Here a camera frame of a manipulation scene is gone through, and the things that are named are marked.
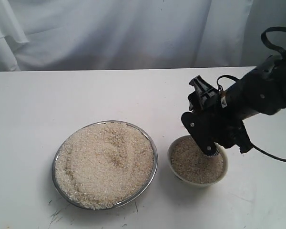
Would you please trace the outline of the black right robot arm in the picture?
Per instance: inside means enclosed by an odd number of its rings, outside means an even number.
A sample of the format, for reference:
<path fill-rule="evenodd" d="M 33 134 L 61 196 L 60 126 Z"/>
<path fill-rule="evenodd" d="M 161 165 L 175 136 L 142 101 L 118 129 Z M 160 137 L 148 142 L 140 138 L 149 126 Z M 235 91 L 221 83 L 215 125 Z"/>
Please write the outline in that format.
<path fill-rule="evenodd" d="M 226 90 L 211 86 L 201 76 L 189 84 L 189 110 L 181 122 L 206 156 L 218 154 L 216 145 L 228 149 L 235 145 L 247 153 L 251 142 L 243 121 L 256 114 L 274 115 L 286 108 L 286 60 L 270 56 L 241 79 L 231 75 L 223 78 L 234 81 Z"/>

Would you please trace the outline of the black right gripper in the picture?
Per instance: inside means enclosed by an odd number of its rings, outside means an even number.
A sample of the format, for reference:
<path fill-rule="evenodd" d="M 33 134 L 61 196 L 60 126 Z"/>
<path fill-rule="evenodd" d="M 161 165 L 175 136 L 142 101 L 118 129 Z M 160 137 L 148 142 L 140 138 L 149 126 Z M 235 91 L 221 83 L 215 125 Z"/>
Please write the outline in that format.
<path fill-rule="evenodd" d="M 194 77 L 189 85 L 194 91 L 188 95 L 189 111 L 181 116 L 181 122 L 207 157 L 219 154 L 216 144 L 225 149 L 238 146 L 241 153 L 252 149 L 252 143 L 243 121 L 225 114 L 217 89 L 207 83 L 200 75 Z"/>

